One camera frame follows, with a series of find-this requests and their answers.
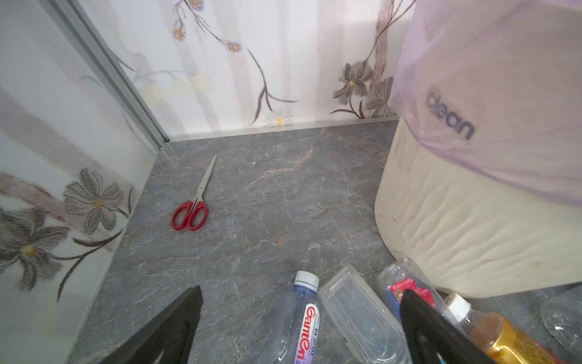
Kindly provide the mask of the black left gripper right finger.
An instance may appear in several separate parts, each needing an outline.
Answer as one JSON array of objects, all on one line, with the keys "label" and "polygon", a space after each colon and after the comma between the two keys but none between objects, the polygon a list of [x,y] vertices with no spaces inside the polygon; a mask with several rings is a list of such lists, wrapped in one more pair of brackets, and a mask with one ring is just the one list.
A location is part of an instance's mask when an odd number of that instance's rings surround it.
[{"label": "black left gripper right finger", "polygon": [[404,292],[400,318],[414,364],[494,364],[415,291]]}]

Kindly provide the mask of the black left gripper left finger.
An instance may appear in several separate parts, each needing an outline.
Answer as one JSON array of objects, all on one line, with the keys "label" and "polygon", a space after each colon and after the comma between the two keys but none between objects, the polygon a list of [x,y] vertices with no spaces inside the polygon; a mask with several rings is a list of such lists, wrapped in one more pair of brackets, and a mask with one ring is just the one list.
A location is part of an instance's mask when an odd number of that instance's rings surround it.
[{"label": "black left gripper left finger", "polygon": [[200,286],[186,289],[176,300],[103,363],[187,363],[201,319]]}]

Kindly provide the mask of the clear bottle purple label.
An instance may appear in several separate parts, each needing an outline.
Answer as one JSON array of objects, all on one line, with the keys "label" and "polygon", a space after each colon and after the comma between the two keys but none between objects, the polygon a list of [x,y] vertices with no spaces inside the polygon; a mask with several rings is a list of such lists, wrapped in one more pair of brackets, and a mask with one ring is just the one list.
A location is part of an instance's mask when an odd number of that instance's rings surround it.
[{"label": "clear bottle purple label", "polygon": [[296,273],[293,287],[281,294],[270,338],[260,363],[312,364],[315,359],[321,313],[318,276]]}]

